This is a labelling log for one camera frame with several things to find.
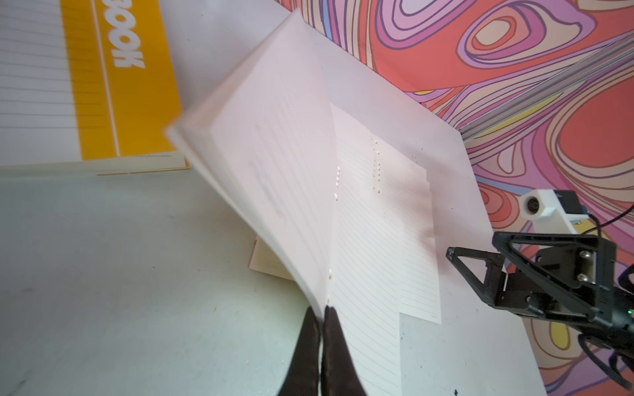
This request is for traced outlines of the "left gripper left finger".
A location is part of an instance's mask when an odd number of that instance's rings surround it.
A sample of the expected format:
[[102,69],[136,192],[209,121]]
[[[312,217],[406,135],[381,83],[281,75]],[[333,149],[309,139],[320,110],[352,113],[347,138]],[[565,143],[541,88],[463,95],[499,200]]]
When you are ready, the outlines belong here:
[[320,322],[308,308],[279,396],[317,396],[320,388]]

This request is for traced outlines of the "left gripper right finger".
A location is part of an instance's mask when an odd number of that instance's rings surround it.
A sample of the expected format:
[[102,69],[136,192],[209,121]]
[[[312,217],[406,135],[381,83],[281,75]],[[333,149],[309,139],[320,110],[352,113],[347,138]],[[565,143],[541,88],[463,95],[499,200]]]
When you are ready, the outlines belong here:
[[366,396],[355,370],[343,328],[334,307],[327,306],[322,327],[323,351],[320,385],[323,395]]

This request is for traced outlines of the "green cover notebook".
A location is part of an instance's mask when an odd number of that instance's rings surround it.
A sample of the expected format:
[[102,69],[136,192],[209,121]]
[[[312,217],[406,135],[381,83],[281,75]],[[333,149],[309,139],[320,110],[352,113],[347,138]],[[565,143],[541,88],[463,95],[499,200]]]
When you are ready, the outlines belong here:
[[335,308],[371,395],[399,395],[400,319],[441,320],[426,171],[330,102],[300,13],[168,130],[318,318]]

